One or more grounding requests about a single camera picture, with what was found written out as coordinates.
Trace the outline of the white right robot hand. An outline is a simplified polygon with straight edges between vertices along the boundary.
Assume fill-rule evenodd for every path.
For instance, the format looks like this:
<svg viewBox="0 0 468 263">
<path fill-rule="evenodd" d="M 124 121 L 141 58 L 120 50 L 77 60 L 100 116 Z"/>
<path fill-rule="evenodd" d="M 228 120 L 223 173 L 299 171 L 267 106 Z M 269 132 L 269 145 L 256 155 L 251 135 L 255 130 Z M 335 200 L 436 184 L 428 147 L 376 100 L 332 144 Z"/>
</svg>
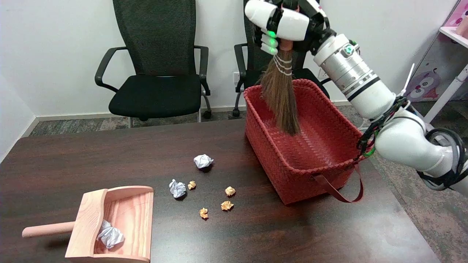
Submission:
<svg viewBox="0 0 468 263">
<path fill-rule="evenodd" d="M 316 0 L 249 0 L 244 14 L 254 25 L 254 43 L 269 55 L 280 50 L 310 51 L 336 32 Z"/>
</svg>

